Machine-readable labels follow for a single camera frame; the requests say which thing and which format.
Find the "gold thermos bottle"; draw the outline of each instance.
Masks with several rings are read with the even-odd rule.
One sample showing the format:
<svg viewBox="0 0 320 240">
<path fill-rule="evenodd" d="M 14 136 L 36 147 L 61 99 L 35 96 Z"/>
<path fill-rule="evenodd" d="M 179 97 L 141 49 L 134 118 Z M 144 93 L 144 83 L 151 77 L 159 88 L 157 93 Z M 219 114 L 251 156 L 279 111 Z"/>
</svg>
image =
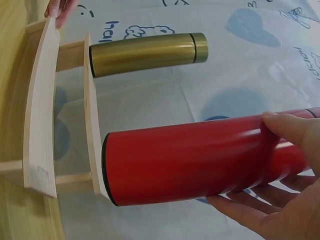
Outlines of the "gold thermos bottle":
<svg viewBox="0 0 320 240">
<path fill-rule="evenodd" d="M 95 78 L 174 65 L 205 62 L 208 43 L 202 33 L 147 36 L 90 46 Z"/>
</svg>

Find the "cloud print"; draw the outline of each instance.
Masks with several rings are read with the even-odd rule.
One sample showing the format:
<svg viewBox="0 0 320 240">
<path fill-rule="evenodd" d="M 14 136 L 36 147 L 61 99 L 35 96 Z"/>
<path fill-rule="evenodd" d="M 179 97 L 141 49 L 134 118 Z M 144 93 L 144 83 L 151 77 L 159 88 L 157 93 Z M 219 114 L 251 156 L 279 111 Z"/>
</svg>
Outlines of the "cloud print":
<svg viewBox="0 0 320 240">
<path fill-rule="evenodd" d="M 171 29 L 168 26 L 138 26 L 133 25 L 125 30 L 125 36 L 123 39 L 133 39 L 148 37 L 154 35 L 169 35 L 175 34 L 175 30 Z"/>
</svg>

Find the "wooden shelf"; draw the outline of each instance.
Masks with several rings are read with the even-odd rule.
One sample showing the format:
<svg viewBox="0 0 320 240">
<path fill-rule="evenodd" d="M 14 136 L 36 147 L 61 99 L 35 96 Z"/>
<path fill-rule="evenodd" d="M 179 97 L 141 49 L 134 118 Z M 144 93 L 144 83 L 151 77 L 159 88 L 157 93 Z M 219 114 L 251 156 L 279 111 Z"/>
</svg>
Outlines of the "wooden shelf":
<svg viewBox="0 0 320 240">
<path fill-rule="evenodd" d="M 96 86 L 90 60 L 90 34 L 85 39 L 60 45 L 54 18 L 30 24 L 26 32 L 35 58 L 28 89 L 23 159 L 0 162 L 0 176 L 56 198 L 58 194 L 94 191 L 109 198 L 102 177 L 101 136 Z M 90 172 L 55 176 L 54 171 L 54 93 L 56 72 L 84 67 L 84 110 Z"/>
</svg>

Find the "red thermos bottle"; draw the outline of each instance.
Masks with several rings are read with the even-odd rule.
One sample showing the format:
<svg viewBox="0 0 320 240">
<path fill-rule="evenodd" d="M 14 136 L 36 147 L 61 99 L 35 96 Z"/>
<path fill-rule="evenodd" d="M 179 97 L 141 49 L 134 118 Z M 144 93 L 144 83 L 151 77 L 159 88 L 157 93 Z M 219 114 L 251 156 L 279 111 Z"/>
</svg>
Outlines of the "red thermos bottle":
<svg viewBox="0 0 320 240">
<path fill-rule="evenodd" d="M 284 113 L 309 119 L 320 107 Z M 102 173 L 117 206 L 194 199 L 263 185 L 309 168 L 261 115 L 111 132 Z"/>
</svg>

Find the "hand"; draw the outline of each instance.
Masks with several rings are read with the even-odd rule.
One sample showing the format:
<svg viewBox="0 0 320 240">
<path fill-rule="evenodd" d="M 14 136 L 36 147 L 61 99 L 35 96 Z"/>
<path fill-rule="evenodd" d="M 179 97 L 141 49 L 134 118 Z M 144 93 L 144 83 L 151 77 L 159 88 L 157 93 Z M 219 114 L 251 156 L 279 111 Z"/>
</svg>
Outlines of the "hand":
<svg viewBox="0 0 320 240">
<path fill-rule="evenodd" d="M 264 113 L 265 125 L 304 152 L 315 176 L 295 175 L 281 180 L 291 193 L 267 185 L 252 190 L 270 204 L 244 191 L 208 197 L 218 211 L 267 240 L 320 239 L 320 119 Z"/>
<path fill-rule="evenodd" d="M 50 0 L 44 16 L 56 18 L 56 27 L 59 29 L 76 9 L 79 0 Z"/>
</svg>

